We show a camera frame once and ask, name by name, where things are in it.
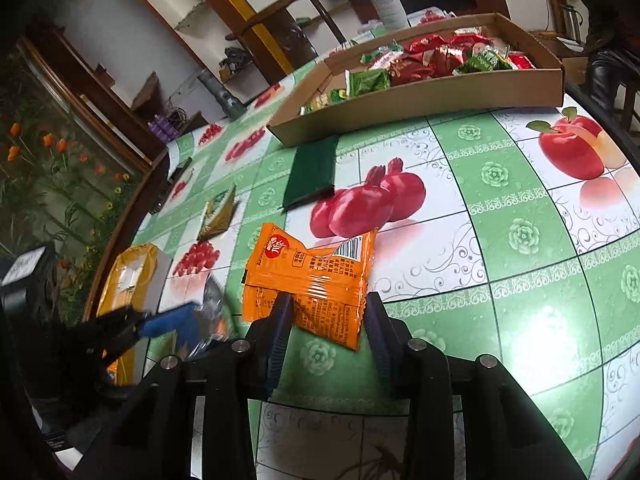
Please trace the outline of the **black smartphone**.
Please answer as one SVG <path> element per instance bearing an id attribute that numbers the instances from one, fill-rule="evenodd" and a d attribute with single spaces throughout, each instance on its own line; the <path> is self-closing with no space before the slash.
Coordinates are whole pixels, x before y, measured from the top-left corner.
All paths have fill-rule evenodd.
<path id="1" fill-rule="evenodd" d="M 157 198 L 152 200 L 152 207 L 149 209 L 149 214 L 158 214 L 162 210 L 163 206 L 165 206 L 168 201 L 170 193 L 177 186 L 177 183 L 180 181 L 186 170 L 189 169 L 191 164 L 191 157 L 187 157 L 183 162 L 180 162 L 172 174 L 160 186 L 160 192 L 158 193 Z"/>

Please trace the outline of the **flower wall painting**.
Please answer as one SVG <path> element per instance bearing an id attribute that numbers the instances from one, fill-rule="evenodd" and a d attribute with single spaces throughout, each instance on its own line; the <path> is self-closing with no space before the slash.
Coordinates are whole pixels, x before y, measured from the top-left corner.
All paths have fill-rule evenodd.
<path id="1" fill-rule="evenodd" d="M 50 242 L 54 310 L 80 321 L 120 215 L 140 181 L 35 47 L 1 61 L 1 259 Z"/>

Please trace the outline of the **dark wooden chair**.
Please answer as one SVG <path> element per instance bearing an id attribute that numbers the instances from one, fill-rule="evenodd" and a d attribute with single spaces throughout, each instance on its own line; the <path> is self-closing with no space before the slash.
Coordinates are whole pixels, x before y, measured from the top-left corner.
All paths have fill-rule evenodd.
<path id="1" fill-rule="evenodd" d="M 268 84 L 275 84 L 318 56 L 305 35 L 305 25 L 299 25 L 288 12 L 288 8 L 297 1 L 277 0 L 270 3 L 250 16 L 236 32 L 224 37 L 227 41 L 237 41 L 248 51 Z M 318 13 L 314 20 L 326 24 L 337 43 L 344 44 L 346 37 L 322 2 L 308 1 Z"/>

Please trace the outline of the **man in black jacket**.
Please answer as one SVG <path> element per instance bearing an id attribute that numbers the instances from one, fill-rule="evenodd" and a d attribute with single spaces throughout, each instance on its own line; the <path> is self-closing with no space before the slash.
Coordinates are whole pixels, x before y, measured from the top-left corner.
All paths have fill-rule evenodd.
<path id="1" fill-rule="evenodd" d="M 580 1 L 588 10 L 588 91 L 611 114 L 620 84 L 639 78 L 639 0 Z"/>

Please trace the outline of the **purple bottles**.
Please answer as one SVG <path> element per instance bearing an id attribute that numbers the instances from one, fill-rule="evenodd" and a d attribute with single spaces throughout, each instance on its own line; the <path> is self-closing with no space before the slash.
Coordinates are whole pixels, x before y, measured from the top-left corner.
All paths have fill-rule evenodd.
<path id="1" fill-rule="evenodd" d="M 162 115 L 156 115 L 152 122 L 148 123 L 149 130 L 163 144 L 168 144 L 179 136 L 178 129 Z"/>

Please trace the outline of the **green snack packet in box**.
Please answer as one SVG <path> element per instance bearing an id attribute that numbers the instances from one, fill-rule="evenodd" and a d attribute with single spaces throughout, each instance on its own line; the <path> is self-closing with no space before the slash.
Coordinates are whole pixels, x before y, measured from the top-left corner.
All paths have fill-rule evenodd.
<path id="1" fill-rule="evenodd" d="M 390 88 L 390 74 L 384 68 L 345 72 L 346 96 L 356 98 Z"/>

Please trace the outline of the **green fruit pattern tablecloth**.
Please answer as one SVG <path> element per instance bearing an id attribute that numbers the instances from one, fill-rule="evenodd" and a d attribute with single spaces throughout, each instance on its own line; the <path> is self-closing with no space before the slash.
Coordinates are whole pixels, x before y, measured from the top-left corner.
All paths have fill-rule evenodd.
<path id="1" fill-rule="evenodd" d="M 188 170 L 136 235 L 175 260 L 195 244 L 206 202 L 238 198 L 209 262 L 172 272 L 160 304 L 195 298 L 216 278 L 233 313 L 266 222 L 321 245 L 311 206 L 284 211 L 294 153 L 268 122 L 304 79 L 298 70 L 237 122 L 188 133 L 168 148 Z M 556 168 L 539 145 L 553 126 L 577 139 L 596 128 L 566 96 L 558 107 L 457 112 L 343 136 L 335 185 L 366 189 L 370 169 L 400 159 L 413 213 L 383 226 L 370 286 L 410 332 L 448 356 L 499 358 L 590 479 L 639 474 L 639 143 L 624 130 L 602 140 L 592 180 Z"/>

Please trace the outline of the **dark green snack packet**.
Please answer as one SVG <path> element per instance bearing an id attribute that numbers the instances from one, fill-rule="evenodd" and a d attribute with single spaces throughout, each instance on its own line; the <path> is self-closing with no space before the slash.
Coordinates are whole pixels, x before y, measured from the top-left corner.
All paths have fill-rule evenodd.
<path id="1" fill-rule="evenodd" d="M 294 156 L 282 208 L 290 210 L 334 192 L 338 136 L 301 145 Z"/>

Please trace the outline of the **orange snack packet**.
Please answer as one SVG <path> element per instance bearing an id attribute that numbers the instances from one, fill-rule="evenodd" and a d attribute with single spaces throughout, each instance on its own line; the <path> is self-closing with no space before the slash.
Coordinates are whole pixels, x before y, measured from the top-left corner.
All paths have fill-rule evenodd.
<path id="1" fill-rule="evenodd" d="M 308 248 L 265 223 L 245 266 L 243 320 L 266 318 L 286 292 L 296 326 L 357 350 L 377 235 L 373 229 L 338 245 Z"/>

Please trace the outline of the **silver foil snack packet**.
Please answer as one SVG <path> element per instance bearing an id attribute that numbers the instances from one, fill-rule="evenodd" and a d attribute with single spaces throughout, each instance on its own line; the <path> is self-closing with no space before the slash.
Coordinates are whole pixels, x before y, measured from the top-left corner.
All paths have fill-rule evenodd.
<path id="1" fill-rule="evenodd" d="M 218 342 L 225 342 L 238 336 L 231 311 L 212 274 L 206 278 L 202 304 L 193 312 L 198 334 L 189 353 L 194 359 Z"/>

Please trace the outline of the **grey metal flashlight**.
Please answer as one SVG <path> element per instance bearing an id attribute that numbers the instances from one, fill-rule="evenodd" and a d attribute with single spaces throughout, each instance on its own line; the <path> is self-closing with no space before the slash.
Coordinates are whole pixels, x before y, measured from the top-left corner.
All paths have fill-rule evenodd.
<path id="1" fill-rule="evenodd" d="M 208 69 L 203 68 L 198 73 L 198 81 L 213 95 L 224 114 L 232 121 L 239 119 L 246 113 L 244 104 L 234 96 Z"/>

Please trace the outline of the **yellow rimmed white tray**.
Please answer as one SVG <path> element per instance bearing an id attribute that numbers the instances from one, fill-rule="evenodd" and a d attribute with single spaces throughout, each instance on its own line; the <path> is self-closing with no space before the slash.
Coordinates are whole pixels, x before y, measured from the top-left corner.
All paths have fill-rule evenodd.
<path id="1" fill-rule="evenodd" d="M 171 263 L 171 256 L 153 244 L 127 248 L 116 258 L 108 274 L 96 315 L 122 307 L 155 314 Z M 116 385 L 133 386 L 140 382 L 145 352 L 146 343 L 139 340 L 107 367 Z"/>

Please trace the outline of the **green yellow snack packet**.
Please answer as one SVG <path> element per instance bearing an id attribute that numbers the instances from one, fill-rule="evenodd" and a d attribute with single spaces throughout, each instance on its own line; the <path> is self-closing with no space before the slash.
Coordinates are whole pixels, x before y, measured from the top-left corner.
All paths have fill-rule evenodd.
<path id="1" fill-rule="evenodd" d="M 199 242 L 204 242 L 204 240 L 209 240 L 226 232 L 229 229 L 237 206 L 235 184 L 217 193 L 206 203 L 201 227 L 198 230 L 196 239 Z"/>

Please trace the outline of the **brown cardboard snack tray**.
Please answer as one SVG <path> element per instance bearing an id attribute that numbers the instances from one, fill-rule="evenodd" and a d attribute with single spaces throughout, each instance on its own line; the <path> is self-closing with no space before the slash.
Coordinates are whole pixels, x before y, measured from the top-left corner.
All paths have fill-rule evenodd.
<path id="1" fill-rule="evenodd" d="M 375 48 L 392 40 L 408 44 L 428 34 L 449 37 L 459 28 L 472 26 L 480 26 L 489 35 L 523 52 L 533 66 L 527 70 L 431 78 L 356 96 L 309 114 L 300 112 L 322 92 L 344 87 L 346 70 L 362 70 L 360 58 Z M 290 148 L 337 133 L 431 114 L 484 108 L 560 106 L 564 82 L 564 68 L 558 58 L 508 18 L 499 13 L 463 15 L 390 32 L 328 56 L 318 62 L 282 102 L 268 122 L 268 128 Z"/>

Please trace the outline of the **red snack packets pile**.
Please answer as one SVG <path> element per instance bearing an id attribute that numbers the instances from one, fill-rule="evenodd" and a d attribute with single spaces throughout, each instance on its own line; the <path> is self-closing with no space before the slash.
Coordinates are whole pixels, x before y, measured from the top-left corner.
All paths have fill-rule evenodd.
<path id="1" fill-rule="evenodd" d="M 534 70 L 529 57 L 498 37 L 460 32 L 445 38 L 426 35 L 412 40 L 404 53 L 386 68 L 392 86 L 449 76 Z"/>

